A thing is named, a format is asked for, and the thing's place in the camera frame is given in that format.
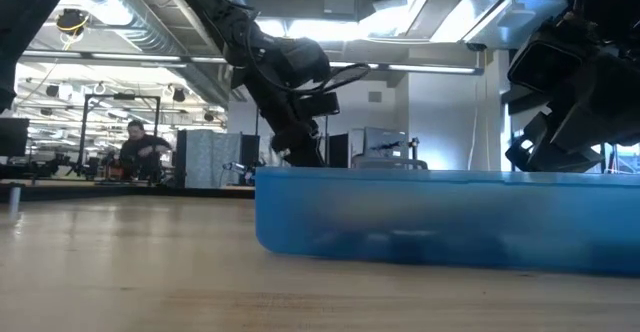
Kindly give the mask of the ceiling light strip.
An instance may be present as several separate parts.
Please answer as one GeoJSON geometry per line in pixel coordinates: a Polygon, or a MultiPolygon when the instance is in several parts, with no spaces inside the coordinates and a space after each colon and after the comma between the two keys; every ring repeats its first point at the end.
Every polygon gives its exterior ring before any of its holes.
{"type": "Polygon", "coordinates": [[[392,71],[408,73],[475,74],[477,72],[476,68],[436,65],[389,64],[387,68],[392,71]]]}
{"type": "Polygon", "coordinates": [[[148,54],[123,54],[123,53],[100,53],[100,52],[73,52],[54,50],[26,50],[22,57],[33,58],[66,58],[66,59],[97,59],[114,61],[135,61],[135,62],[162,62],[173,63],[182,62],[183,57],[169,55],[148,55],[148,54]]]}

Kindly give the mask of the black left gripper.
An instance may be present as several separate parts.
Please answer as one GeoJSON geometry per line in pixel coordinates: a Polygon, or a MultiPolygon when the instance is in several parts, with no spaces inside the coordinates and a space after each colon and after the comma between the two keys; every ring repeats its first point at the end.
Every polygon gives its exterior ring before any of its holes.
{"type": "Polygon", "coordinates": [[[321,46],[309,38],[273,37],[261,31],[247,9],[224,11],[224,58],[233,67],[231,87],[245,87],[274,131],[271,147],[294,167],[325,166],[316,118],[302,119],[294,102],[335,92],[363,79],[366,63],[333,68],[321,46]]]}

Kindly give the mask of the blue plastic supply box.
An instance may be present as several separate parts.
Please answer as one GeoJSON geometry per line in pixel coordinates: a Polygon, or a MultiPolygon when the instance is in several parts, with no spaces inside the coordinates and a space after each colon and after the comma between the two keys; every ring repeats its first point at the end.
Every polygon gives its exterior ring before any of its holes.
{"type": "Polygon", "coordinates": [[[255,231],[279,254],[640,277],[640,176],[268,167],[255,231]]]}

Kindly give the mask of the small white post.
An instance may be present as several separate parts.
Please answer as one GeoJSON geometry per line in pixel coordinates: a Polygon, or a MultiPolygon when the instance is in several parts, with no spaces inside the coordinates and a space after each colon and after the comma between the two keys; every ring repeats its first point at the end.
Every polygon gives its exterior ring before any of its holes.
{"type": "Polygon", "coordinates": [[[19,214],[22,186],[11,184],[9,189],[9,216],[15,219],[19,214]]]}

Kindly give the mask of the black monitor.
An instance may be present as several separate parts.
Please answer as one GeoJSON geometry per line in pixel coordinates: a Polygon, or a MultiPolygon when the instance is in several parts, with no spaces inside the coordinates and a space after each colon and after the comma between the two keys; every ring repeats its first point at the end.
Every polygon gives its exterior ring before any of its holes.
{"type": "Polygon", "coordinates": [[[27,118],[0,118],[0,157],[25,155],[29,124],[27,118]]]}
{"type": "Polygon", "coordinates": [[[349,134],[331,135],[328,141],[328,165],[331,168],[348,168],[350,166],[349,134]]]}

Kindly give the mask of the grey monitor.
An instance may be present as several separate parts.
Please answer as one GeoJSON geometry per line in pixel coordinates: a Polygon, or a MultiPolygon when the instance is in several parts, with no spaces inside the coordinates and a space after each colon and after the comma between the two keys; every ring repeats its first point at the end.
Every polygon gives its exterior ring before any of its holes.
{"type": "Polygon", "coordinates": [[[366,157],[408,158],[408,138],[404,132],[365,127],[363,154],[366,157]]]}

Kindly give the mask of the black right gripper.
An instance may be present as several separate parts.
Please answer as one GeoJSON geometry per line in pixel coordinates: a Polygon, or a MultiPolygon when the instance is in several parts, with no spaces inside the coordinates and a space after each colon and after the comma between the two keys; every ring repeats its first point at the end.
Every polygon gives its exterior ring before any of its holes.
{"type": "Polygon", "coordinates": [[[520,171],[584,173],[603,160],[591,146],[640,143],[640,0],[573,0],[558,25],[587,55],[566,79],[571,107],[554,145],[542,112],[511,141],[505,156],[520,171]]]}

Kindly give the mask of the grey partition screen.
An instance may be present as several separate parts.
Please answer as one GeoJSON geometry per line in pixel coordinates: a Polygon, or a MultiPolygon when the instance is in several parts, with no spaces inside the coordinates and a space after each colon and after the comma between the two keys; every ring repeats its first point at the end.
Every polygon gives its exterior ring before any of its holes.
{"type": "Polygon", "coordinates": [[[180,130],[175,152],[175,181],[188,189],[252,186],[259,165],[260,137],[211,130],[180,130]]]}

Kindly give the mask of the person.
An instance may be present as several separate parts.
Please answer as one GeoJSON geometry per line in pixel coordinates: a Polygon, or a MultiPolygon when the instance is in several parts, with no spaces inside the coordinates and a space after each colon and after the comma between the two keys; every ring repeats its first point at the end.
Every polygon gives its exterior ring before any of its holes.
{"type": "Polygon", "coordinates": [[[155,180],[160,174],[160,155],[172,150],[164,138],[147,134],[139,120],[127,126],[128,139],[122,144],[119,160],[124,180],[155,180]]]}

